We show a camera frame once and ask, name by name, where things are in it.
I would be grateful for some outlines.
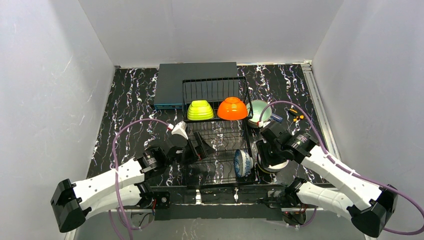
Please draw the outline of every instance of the wire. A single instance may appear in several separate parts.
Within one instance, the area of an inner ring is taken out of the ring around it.
[[[151,208],[151,213],[153,216],[155,215],[155,207],[156,207],[156,198],[154,199],[153,207]]]
[[[302,211],[302,213],[306,212],[306,209],[308,208],[308,205],[305,204],[305,209]]]
[[[294,211],[293,213],[295,213],[295,214],[299,214],[299,213],[301,213],[301,212],[302,212],[302,209],[304,209],[304,204],[303,204],[303,203],[301,203],[301,204],[300,204],[300,209],[299,209],[299,211]]]
[[[123,220],[123,217],[121,216],[121,210],[118,208],[117,209],[117,213],[118,213],[118,217],[119,217],[119,221],[120,221],[120,223],[124,226],[124,227],[127,227],[127,225],[125,224],[125,222],[124,222],[124,220]],[[130,215],[130,217],[129,217],[129,220],[130,220],[130,222],[133,222],[132,221],[132,217],[133,217],[133,214],[131,213],[131,215]],[[139,227],[134,227],[134,226],[132,226],[132,224],[131,224],[131,230],[139,230],[140,228]]]
[[[315,218],[315,215],[317,214],[317,206],[315,207],[315,209],[313,210],[313,213],[312,213],[312,216],[310,217],[310,219],[307,221],[307,222],[305,222],[303,225],[300,225],[299,227],[300,228],[302,228],[302,227],[306,227],[306,226],[308,226],[310,223],[312,223],[312,220],[314,220],[314,218]]]
[[[123,127],[117,134],[116,134],[116,136],[115,136],[115,138],[113,139],[113,142],[112,142],[112,153],[113,153],[113,160],[114,160],[114,164],[115,164],[115,170],[116,170],[116,173],[115,173],[115,192],[116,192],[116,197],[117,197],[117,200],[118,200],[118,204],[119,204],[119,209],[120,209],[120,211],[123,213],[122,215],[123,215],[123,220],[124,220],[124,223],[125,223],[125,226],[126,226],[126,229],[128,230],[128,235],[129,235],[129,239],[130,240],[133,240],[134,239],[134,236],[133,236],[133,231],[132,231],[132,229],[131,229],[131,225],[130,225],[130,223],[129,223],[129,221],[128,221],[128,218],[127,218],[127,215],[125,215],[125,210],[124,210],[124,206],[123,206],[123,204],[122,204],[122,199],[121,199],[121,195],[120,195],[120,192],[119,192],[119,190],[120,190],[120,188],[119,188],[119,176],[118,176],[118,169],[119,169],[119,162],[118,162],[118,156],[117,156],[117,147],[116,147],[116,142],[117,142],[117,140],[118,140],[118,138],[119,138],[119,136],[125,131],[125,130],[127,130],[129,127],[131,127],[132,125],[134,125],[134,124],[138,124],[138,123],[141,123],[141,122],[143,122],[143,121],[155,121],[155,122],[158,122],[158,123],[161,123],[161,124],[164,124],[166,127],[168,127],[169,125],[168,125],[168,123],[166,123],[166,122],[164,122],[164,121],[162,121],[162,120],[159,120],[159,119],[154,119],[154,118],[144,118],[144,119],[140,119],[140,120],[137,120],[137,121],[133,121],[133,122],[131,122],[130,124],[128,124],[128,125],[126,125],[125,127]],[[115,233],[116,233],[116,235],[118,235],[118,237],[121,239],[121,240],[124,240],[123,238],[121,238],[122,237],[122,235],[121,235],[121,233],[118,231],[118,229],[117,229],[117,227],[116,227],[116,225],[115,225],[115,223],[114,223],[114,221],[112,220],[112,213],[111,213],[111,211],[109,210],[109,218],[110,218],[110,223],[112,224],[112,227],[113,227],[113,229],[115,230]]]
[[[143,217],[143,219],[141,220],[141,222],[140,222],[140,225],[138,225],[138,227],[139,228],[141,228],[142,227],[142,223],[143,223],[143,221],[145,220],[145,218],[147,217],[147,216],[149,216],[151,213],[149,212],[149,213],[147,213],[147,214],[145,214],[144,215],[144,217]]]
[[[299,226],[300,226],[300,225],[302,225],[302,223],[300,223],[300,222],[296,219],[295,215],[293,215],[293,214],[288,213],[288,214],[287,214],[287,216],[286,216],[286,218],[287,218],[288,220],[291,220],[291,221],[293,221],[293,222],[297,223]]]
[[[270,106],[274,105],[274,104],[290,104],[290,105],[295,106],[297,109],[299,109],[299,111],[301,111],[303,113],[303,115],[305,116],[306,120],[308,121],[308,123],[310,124],[310,126],[312,128],[312,131],[315,133],[316,137],[318,138],[319,146],[321,147],[321,149],[324,152],[324,154],[328,154],[329,153],[329,151],[324,146],[324,142],[323,142],[322,138],[320,137],[320,135],[318,134],[318,131],[315,128],[314,123],[312,122],[312,120],[309,118],[309,116],[306,114],[306,112],[300,106],[294,104],[293,102],[290,102],[290,101],[274,101],[274,102],[271,102],[270,104],[268,104],[262,110],[262,113],[260,114],[260,117],[259,117],[259,122],[262,120],[262,115],[264,115],[265,110],[267,108],[269,108]],[[361,180],[367,181],[369,183],[378,185],[378,186],[383,187],[383,188],[385,188],[385,189],[387,189],[387,190],[389,190],[389,191],[391,191],[391,192],[393,192],[393,193],[395,193],[397,195],[402,196],[403,198],[405,198],[406,200],[408,200],[412,205],[414,205],[416,207],[416,209],[421,213],[422,217],[424,218],[424,209],[420,205],[418,205],[418,203],[415,200],[413,200],[410,196],[408,196],[406,193],[404,193],[402,191],[399,191],[399,190],[397,190],[397,189],[395,189],[395,188],[393,188],[391,186],[388,186],[386,184],[383,184],[381,182],[378,182],[376,180],[372,180],[372,179],[370,179],[368,177],[361,176],[361,175],[359,175],[359,174],[357,174],[355,172],[352,172],[352,171],[344,168],[343,166],[341,166],[338,163],[336,163],[336,161],[332,158],[331,155],[328,155],[327,158],[328,158],[328,160],[332,164],[335,164],[343,172],[345,172],[347,174],[352,174],[352,176],[354,176],[354,177],[356,177],[358,179],[361,179]],[[398,234],[398,235],[408,235],[408,236],[418,235],[418,234],[421,234],[422,232],[424,232],[424,224],[422,225],[422,227],[420,229],[418,229],[416,231],[398,231],[398,230],[392,230],[392,229],[389,229],[389,228],[386,228],[386,227],[383,228],[383,230],[385,230],[385,231],[387,231],[389,233]]]

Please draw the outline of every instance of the black wire dish rack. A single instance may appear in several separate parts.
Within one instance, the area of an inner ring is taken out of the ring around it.
[[[186,168],[186,184],[195,188],[215,188],[249,185],[256,182],[255,169],[245,177],[237,177],[234,168],[236,150],[246,151],[252,157],[247,121],[253,116],[252,103],[244,77],[184,80],[182,82],[182,114],[187,123],[187,135],[195,140],[198,132],[215,152]],[[223,100],[238,97],[250,105],[248,116],[242,120],[227,121],[217,116],[217,110]],[[187,118],[192,101],[206,100],[214,111],[214,117],[208,120],[193,121]]]

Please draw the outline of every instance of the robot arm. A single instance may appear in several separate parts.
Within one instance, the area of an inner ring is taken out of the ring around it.
[[[198,132],[195,140],[186,134],[186,123],[180,122],[172,135],[160,146],[147,148],[140,158],[132,158],[119,166],[118,187],[124,206],[148,207],[154,197],[146,180],[162,175],[165,169],[178,162],[191,164],[214,152]],[[51,198],[50,204],[61,233],[81,226],[86,219],[118,206],[115,188],[116,170],[111,169],[98,176],[71,183],[61,181]]]
[[[296,178],[284,191],[293,206],[310,204],[350,219],[353,225],[370,237],[378,237],[395,211],[397,194],[373,183],[356,178],[331,163],[306,132],[291,135],[277,122],[267,125],[256,143],[261,169],[275,170],[286,161],[296,161],[332,183],[340,192],[324,189]],[[354,172],[334,156],[332,159]]]

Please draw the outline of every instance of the white wall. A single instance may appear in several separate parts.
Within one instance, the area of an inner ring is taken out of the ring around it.
[[[113,221],[128,239],[126,228],[116,212]],[[133,231],[135,240],[364,240],[364,235],[345,218],[338,218],[330,211],[318,211],[311,225],[299,231],[286,227],[283,221],[267,221],[263,218],[172,219],[155,221],[143,231]],[[76,231],[75,240],[118,239],[107,212],[89,218]]]
[[[424,206],[424,2],[346,0],[313,71],[345,163]],[[387,227],[423,218],[400,199]],[[381,240],[422,240],[384,232]]]
[[[312,59],[343,0],[79,0],[114,65]]]
[[[0,239],[63,239],[49,201],[87,175],[113,64],[77,0],[1,0],[0,63]]]

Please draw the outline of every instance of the marble tabletop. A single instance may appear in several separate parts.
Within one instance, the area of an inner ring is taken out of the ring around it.
[[[240,77],[244,76],[247,79],[252,100],[260,99],[266,102],[285,100],[296,103],[308,113],[321,134],[320,124],[300,64],[239,65],[237,70]],[[181,110],[155,110],[152,108],[159,72],[159,68],[116,70],[87,178],[114,168],[112,140],[125,125],[143,118],[156,118],[174,125],[183,120]],[[306,121],[293,122],[293,118],[287,113],[287,108],[290,107],[289,105],[276,105],[272,111],[284,119],[283,124],[292,133],[298,130],[312,131]],[[222,128],[231,124],[232,128],[242,129],[240,122],[219,121],[208,124],[210,126],[199,126],[199,128]],[[156,122],[144,122],[129,128],[117,141],[117,155],[120,163],[133,157],[140,157],[145,148],[162,141],[168,134],[165,127]],[[255,142],[259,139],[258,131],[249,129],[247,134],[253,158],[256,159]],[[231,170],[232,167],[234,166],[231,162],[214,161],[213,158],[203,163],[202,167],[196,164],[185,166],[175,163],[167,168],[162,176],[149,179],[148,182],[152,187],[202,186],[206,183],[219,185],[223,183],[223,179],[234,174],[234,170]],[[295,177],[305,178],[317,184],[326,183],[321,176],[299,166],[294,161],[289,162],[277,174],[266,174],[257,168],[254,171],[254,181],[258,186],[261,184],[288,185]]]

